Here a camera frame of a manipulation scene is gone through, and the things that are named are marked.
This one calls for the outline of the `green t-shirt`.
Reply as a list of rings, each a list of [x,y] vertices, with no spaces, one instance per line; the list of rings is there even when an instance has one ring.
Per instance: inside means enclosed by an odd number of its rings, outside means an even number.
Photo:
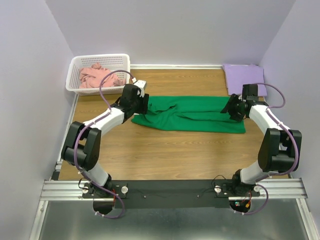
[[[244,134],[243,121],[231,120],[221,110],[226,96],[151,96],[146,114],[135,115],[137,125],[182,132]]]

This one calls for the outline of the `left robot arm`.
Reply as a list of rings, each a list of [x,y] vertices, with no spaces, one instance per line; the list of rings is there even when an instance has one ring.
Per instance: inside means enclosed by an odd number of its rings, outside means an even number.
[[[75,166],[83,177],[107,193],[112,192],[112,177],[98,163],[102,136],[133,115],[147,113],[146,85],[144,80],[126,84],[122,95],[104,113],[85,122],[74,121],[69,126],[61,150],[62,160]]]

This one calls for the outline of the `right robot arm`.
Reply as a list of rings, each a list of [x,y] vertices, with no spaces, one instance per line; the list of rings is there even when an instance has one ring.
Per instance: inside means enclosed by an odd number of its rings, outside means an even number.
[[[238,122],[249,118],[264,134],[257,160],[232,176],[230,190],[234,194],[253,190],[257,182],[268,177],[287,175],[298,169],[302,133],[283,124],[266,102],[259,101],[257,96],[241,99],[232,94],[221,113],[228,113],[231,120]]]

